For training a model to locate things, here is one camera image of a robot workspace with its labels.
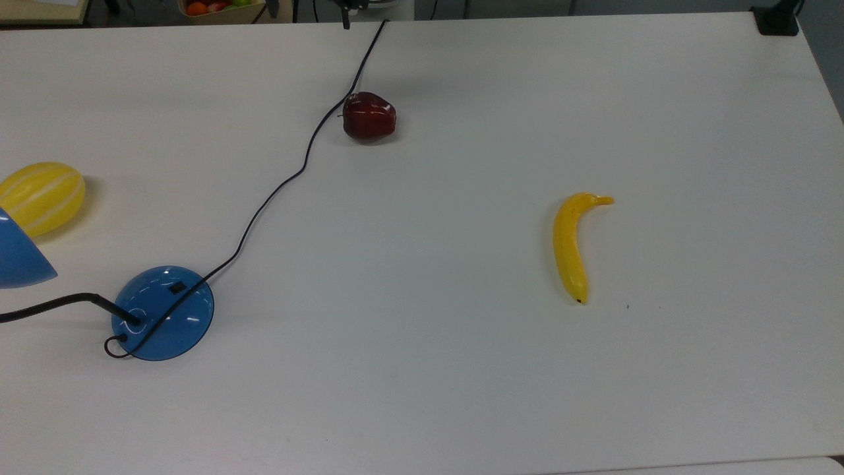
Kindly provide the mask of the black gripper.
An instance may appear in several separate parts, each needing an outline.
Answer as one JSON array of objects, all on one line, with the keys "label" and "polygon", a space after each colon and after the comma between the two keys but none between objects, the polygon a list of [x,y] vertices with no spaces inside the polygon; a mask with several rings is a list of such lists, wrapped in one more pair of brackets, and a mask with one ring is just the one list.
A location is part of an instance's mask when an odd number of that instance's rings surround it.
[{"label": "black gripper", "polygon": [[334,0],[334,4],[342,10],[342,24],[344,30],[349,30],[351,26],[350,13],[356,10],[367,10],[370,5],[369,0]]}]

